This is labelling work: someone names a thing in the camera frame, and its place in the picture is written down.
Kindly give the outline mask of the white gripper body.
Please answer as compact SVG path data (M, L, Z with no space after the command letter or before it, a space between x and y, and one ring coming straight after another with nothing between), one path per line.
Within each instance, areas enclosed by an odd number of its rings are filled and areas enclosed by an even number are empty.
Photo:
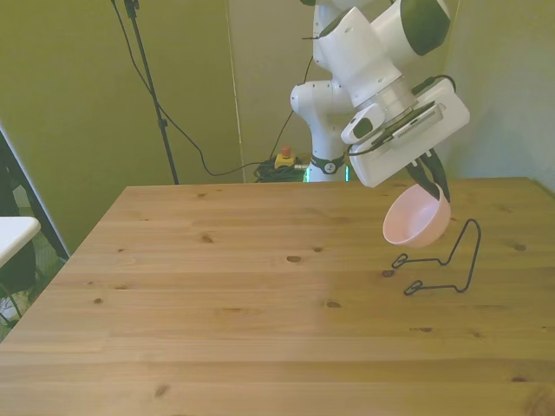
M394 176L469 122L470 113L451 78L432 77L426 83L428 88L417 95L415 109L349 146L351 165L367 187Z

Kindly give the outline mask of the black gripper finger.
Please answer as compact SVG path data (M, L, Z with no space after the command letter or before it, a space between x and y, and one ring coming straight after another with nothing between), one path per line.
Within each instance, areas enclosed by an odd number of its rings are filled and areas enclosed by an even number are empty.
M423 155L423 162L431 172L434 182L442 189L445 199L450 203L451 194L448 188L447 175L436 151L434 149L427 151Z
M428 176L425 172L422 163L417 159L413 160L406 166L406 170L413 181L421 187L424 191L426 191L431 196L438 196L439 189L437 185L428 179Z

